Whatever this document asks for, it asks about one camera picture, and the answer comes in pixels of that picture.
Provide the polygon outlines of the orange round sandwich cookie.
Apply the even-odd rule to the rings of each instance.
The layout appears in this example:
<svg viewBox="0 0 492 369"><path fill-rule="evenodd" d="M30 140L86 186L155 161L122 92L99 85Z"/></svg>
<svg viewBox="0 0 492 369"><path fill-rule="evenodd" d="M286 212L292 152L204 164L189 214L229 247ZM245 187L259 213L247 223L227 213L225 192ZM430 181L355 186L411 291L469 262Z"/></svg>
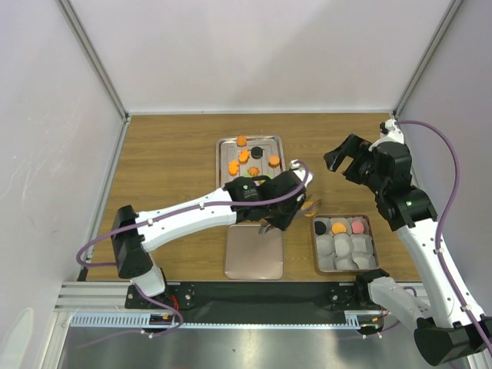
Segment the orange round sandwich cookie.
<svg viewBox="0 0 492 369"><path fill-rule="evenodd" d="M333 235L346 234L347 233L347 227L342 222L334 222L331 225L331 232L333 233Z"/></svg>

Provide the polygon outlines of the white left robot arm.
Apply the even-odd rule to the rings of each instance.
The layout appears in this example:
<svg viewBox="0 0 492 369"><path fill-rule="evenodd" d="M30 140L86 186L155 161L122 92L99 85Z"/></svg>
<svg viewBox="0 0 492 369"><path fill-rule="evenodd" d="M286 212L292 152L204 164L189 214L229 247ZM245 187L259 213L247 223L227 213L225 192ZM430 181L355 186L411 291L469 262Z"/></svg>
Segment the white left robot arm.
<svg viewBox="0 0 492 369"><path fill-rule="evenodd" d="M136 212L119 208L111 234L118 276L132 281L153 308L164 306L169 290L151 253L162 245L209 228L266 221L284 231L305 202L312 173L289 169L274 178L240 177L213 192L170 208Z"/></svg>

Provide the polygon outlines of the black sandwich cookie packed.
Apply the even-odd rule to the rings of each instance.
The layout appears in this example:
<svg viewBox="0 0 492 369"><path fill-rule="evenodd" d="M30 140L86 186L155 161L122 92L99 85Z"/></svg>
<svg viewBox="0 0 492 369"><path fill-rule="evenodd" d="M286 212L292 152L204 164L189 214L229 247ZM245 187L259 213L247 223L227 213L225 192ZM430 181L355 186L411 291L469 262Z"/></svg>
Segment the black sandwich cookie packed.
<svg viewBox="0 0 492 369"><path fill-rule="evenodd" d="M323 221L315 221L314 232L317 236L327 234L327 224Z"/></svg>

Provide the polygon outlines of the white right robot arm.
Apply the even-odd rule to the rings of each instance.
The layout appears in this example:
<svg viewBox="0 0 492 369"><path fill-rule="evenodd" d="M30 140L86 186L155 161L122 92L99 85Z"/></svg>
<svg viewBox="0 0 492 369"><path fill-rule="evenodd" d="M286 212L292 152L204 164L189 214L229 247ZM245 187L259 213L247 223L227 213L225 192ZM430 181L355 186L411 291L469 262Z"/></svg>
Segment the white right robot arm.
<svg viewBox="0 0 492 369"><path fill-rule="evenodd" d="M374 143L351 134L324 155L335 172L345 158L343 175L374 193L379 214L404 243L427 293L423 302L381 269L357 277L355 303L364 309L386 308L414 337L423 359L432 366L491 349L491 319L476 302L448 251L438 214L427 193L412 183L411 151L400 125L380 125Z"/></svg>

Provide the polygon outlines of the pink sandwich cookie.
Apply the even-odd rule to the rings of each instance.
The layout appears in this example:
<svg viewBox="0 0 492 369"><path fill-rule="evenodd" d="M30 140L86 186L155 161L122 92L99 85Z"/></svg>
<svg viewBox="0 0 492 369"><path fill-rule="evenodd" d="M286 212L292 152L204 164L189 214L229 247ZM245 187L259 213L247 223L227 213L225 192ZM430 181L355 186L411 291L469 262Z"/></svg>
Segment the pink sandwich cookie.
<svg viewBox="0 0 492 369"><path fill-rule="evenodd" d="M351 229L354 234L363 234L365 231L365 226L361 221L352 221Z"/></svg>

